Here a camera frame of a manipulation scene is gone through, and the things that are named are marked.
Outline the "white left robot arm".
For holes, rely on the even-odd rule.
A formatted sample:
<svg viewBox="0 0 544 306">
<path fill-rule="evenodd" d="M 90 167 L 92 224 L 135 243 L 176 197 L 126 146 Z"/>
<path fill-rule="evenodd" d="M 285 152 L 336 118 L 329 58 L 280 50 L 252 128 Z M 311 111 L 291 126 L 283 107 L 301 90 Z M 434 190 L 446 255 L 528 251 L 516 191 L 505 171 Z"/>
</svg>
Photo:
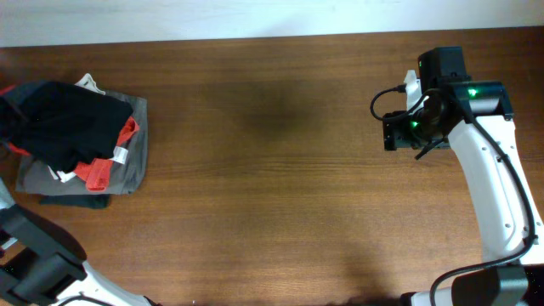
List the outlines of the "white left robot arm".
<svg viewBox="0 0 544 306">
<path fill-rule="evenodd" d="M 15 203 L 1 184 L 1 299 L 12 305 L 157 306 L 93 269 L 79 242 L 63 228 Z"/>
</svg>

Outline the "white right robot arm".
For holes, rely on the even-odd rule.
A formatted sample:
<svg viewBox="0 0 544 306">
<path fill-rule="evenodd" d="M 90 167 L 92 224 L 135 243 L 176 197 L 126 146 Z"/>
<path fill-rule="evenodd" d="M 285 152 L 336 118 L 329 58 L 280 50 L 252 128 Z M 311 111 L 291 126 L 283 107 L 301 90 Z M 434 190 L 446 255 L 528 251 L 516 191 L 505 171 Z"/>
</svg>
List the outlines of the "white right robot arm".
<svg viewBox="0 0 544 306">
<path fill-rule="evenodd" d="M 454 151 L 483 249 L 482 263 L 446 272 L 400 304 L 541 305 L 543 220 L 519 159 L 506 89 L 467 77 L 427 85 L 408 74 L 393 90 L 406 95 L 406 108 L 380 116 L 385 149 Z"/>
</svg>

